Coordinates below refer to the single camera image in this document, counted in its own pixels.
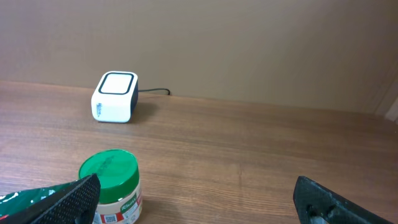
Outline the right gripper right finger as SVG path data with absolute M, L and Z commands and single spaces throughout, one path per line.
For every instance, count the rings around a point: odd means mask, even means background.
M 301 224 L 391 224 L 306 176 L 298 177 L 293 201 Z

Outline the green lid jar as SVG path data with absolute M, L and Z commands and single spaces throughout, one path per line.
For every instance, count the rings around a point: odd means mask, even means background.
M 101 185 L 93 223 L 134 224 L 142 212 L 139 166 L 134 154 L 109 149 L 89 157 L 78 177 L 96 174 Z

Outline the green 3M gloves packet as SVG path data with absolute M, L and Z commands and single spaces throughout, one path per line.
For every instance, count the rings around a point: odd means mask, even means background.
M 1 219 L 13 215 L 25 208 L 69 187 L 75 182 L 69 182 L 50 187 L 21 190 L 1 196 Z

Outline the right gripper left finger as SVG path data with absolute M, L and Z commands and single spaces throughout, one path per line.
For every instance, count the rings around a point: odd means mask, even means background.
M 100 198 L 96 174 L 73 181 L 69 187 L 1 219 L 1 223 L 92 223 Z

